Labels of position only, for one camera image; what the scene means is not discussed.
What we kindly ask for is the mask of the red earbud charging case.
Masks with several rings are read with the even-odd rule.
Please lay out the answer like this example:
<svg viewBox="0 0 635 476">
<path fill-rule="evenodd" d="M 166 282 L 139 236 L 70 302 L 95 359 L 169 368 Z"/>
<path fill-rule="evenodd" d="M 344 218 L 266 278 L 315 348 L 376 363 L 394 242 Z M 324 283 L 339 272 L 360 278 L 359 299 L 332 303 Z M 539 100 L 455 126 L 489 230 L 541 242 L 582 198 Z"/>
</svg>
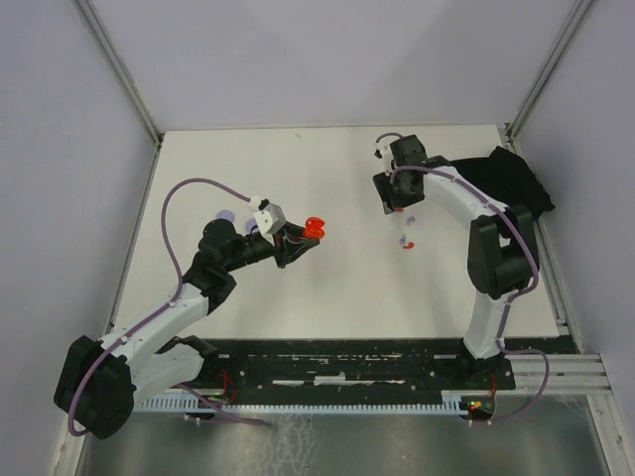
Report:
<svg viewBox="0 0 635 476">
<path fill-rule="evenodd" d="M 305 222 L 303 236 L 307 239 L 321 240 L 325 236 L 325 222 L 316 216 L 309 217 Z"/>
</svg>

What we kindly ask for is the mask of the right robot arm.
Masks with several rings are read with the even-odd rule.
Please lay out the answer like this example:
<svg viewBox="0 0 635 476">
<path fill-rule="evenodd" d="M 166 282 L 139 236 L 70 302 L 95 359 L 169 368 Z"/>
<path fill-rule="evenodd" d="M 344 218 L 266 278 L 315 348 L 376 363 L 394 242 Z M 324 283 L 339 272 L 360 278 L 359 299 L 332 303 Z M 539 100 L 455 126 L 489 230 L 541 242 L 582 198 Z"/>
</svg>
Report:
<svg viewBox="0 0 635 476">
<path fill-rule="evenodd" d="M 533 215 L 524 205 L 512 206 L 491 196 L 446 158 L 430 157 L 415 135 L 384 133 L 375 139 L 374 148 L 382 172 L 372 180 L 385 214 L 429 199 L 468 232 L 466 269 L 476 294 L 462 339 L 467 356 L 454 367 L 460 383 L 477 388 L 491 376 L 487 359 L 504 352 L 513 301 L 539 281 Z"/>
</svg>

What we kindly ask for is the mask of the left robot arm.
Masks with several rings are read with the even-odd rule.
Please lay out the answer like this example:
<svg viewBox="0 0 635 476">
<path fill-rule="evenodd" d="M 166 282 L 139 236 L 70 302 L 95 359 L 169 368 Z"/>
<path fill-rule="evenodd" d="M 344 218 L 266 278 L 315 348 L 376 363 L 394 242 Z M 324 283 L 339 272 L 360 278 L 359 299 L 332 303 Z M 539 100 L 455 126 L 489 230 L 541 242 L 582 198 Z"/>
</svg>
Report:
<svg viewBox="0 0 635 476">
<path fill-rule="evenodd" d="M 137 406 L 164 391 L 189 382 L 213 384 L 219 375 L 217 349 L 199 337 L 183 337 L 182 331 L 223 305 L 236 287 L 232 272 L 267 259 L 285 268 L 323 236 L 324 222 L 317 217 L 303 226 L 285 223 L 270 239 L 258 232 L 241 235 L 226 219 L 209 222 L 167 302 L 126 327 L 71 344 L 54 394 L 69 432 L 105 439 Z"/>
</svg>

